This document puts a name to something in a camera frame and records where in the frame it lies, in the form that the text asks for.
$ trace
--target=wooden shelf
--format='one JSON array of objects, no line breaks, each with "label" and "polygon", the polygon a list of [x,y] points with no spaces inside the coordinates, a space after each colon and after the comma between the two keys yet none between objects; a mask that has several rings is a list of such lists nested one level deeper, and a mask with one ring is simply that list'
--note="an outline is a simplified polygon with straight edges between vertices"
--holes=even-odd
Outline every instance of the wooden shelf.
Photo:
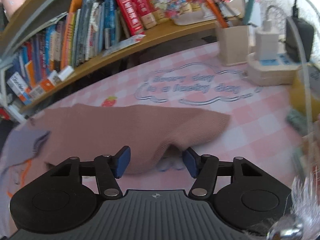
[{"label": "wooden shelf", "polygon": [[68,11],[71,0],[26,0],[12,15],[0,36],[0,57],[4,60],[14,53],[13,48],[53,17]]},{"label": "wooden shelf", "polygon": [[169,41],[175,38],[179,38],[188,34],[197,33],[200,31],[205,31],[209,29],[213,29],[215,27],[215,20],[206,21],[201,23],[195,23],[192,25],[178,26],[175,25],[173,21],[168,21],[153,27],[152,29],[146,30],[146,36],[142,39],[141,42],[112,53],[106,57],[103,57],[104,52],[98,55],[95,58],[90,59],[89,61],[83,63],[79,67],[75,69],[75,72],[71,74],[69,78],[67,78],[64,82],[57,85],[54,89],[47,92],[43,96],[39,97],[35,101],[33,101],[30,105],[24,106],[20,109],[20,113],[25,112],[28,109],[39,104],[44,99],[53,95],[57,91],[66,87],[67,85],[75,82],[76,80],[94,72],[95,70],[102,68],[116,60],[124,58],[128,55],[131,55],[135,52],[141,51],[146,48],[150,48],[154,45],[160,44],[165,41]]},{"label": "wooden shelf", "polygon": [[26,0],[24,4],[12,15],[10,22],[4,29],[0,38],[0,55],[8,46],[9,42],[21,29],[22,25],[46,0]]}]

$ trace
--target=white cable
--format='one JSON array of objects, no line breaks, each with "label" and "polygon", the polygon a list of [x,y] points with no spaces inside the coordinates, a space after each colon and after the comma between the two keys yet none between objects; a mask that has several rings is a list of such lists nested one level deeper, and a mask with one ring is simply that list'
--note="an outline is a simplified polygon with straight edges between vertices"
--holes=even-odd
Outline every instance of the white cable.
[{"label": "white cable", "polygon": [[[271,8],[278,9],[284,16],[287,17],[286,13],[278,6],[271,5],[267,8],[266,11],[266,20],[269,20],[269,11]],[[294,21],[291,17],[287,17],[287,20],[292,28],[293,35],[297,41],[298,51],[300,54],[300,59],[302,63],[302,70],[303,70],[303,80],[304,80],[304,92],[305,92],[305,103],[306,103],[306,116],[307,116],[307,125],[308,125],[308,165],[309,165],[309,172],[312,172],[312,157],[313,157],[313,123],[312,123],[312,108],[311,108],[311,91],[310,91],[310,80],[309,80],[309,69],[306,59],[305,50],[302,44],[301,37],[299,35],[299,31],[297,26],[295,25]]]}]

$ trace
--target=power strip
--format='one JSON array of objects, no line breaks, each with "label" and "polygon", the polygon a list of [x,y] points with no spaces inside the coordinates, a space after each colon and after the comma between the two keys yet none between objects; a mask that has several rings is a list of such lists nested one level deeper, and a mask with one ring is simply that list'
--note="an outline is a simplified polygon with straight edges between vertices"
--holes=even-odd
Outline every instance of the power strip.
[{"label": "power strip", "polygon": [[301,64],[293,62],[285,53],[275,60],[255,60],[255,53],[248,55],[248,78],[259,86],[292,84]]}]

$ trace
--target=pen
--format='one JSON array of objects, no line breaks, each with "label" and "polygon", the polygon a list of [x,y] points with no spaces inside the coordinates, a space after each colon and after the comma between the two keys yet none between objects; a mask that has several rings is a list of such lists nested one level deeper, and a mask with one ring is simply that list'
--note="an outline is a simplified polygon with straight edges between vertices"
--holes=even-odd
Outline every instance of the pen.
[{"label": "pen", "polygon": [[251,19],[252,11],[253,11],[254,0],[248,0],[247,5],[245,7],[245,14],[243,18],[243,24],[248,25]]},{"label": "pen", "polygon": [[229,26],[228,26],[227,22],[225,21],[224,17],[222,16],[220,8],[212,0],[206,0],[206,2],[208,3],[212,12],[217,17],[217,20],[220,23],[221,28],[223,28],[223,29],[228,28]]}]

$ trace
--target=black cable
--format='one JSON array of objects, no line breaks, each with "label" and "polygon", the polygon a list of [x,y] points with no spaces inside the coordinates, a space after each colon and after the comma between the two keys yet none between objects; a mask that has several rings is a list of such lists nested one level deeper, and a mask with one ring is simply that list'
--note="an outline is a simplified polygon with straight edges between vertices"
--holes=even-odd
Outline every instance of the black cable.
[{"label": "black cable", "polygon": [[299,18],[299,9],[297,7],[297,0],[294,0],[294,6],[292,7],[292,17]]}]

